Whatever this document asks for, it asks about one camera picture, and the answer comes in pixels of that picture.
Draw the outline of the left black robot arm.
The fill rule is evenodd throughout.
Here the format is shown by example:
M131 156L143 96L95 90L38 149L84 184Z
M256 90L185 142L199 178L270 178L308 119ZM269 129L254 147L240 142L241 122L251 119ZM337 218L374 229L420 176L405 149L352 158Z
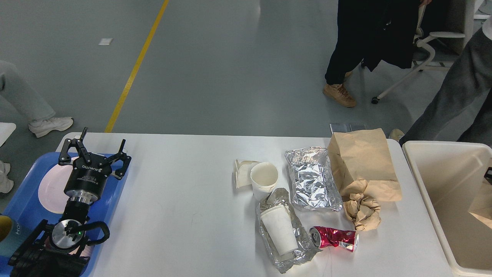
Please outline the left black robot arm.
M1 240L1 276L80 277L92 267L84 250L110 237L107 222L121 195L131 157L89 152L67 138L60 152L42 155L5 209L13 221Z

